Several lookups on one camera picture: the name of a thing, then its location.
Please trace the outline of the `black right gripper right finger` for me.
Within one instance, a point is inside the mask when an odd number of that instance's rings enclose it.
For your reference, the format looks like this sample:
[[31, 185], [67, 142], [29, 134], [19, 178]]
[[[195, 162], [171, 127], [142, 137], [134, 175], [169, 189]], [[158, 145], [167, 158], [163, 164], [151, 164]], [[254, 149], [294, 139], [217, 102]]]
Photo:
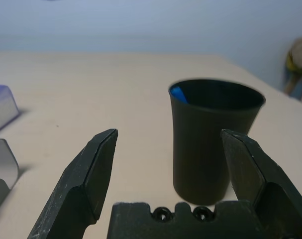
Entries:
[[271, 239], [302, 239], [302, 196], [283, 169], [245, 134], [221, 132], [230, 181]]

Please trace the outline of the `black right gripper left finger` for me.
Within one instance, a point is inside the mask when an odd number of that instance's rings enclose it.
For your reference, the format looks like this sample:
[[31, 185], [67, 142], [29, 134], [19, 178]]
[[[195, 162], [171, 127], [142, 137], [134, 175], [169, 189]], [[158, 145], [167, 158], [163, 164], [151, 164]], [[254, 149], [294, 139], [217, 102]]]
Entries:
[[81, 239], [99, 220], [108, 190], [117, 129], [95, 135], [63, 171], [30, 239]]

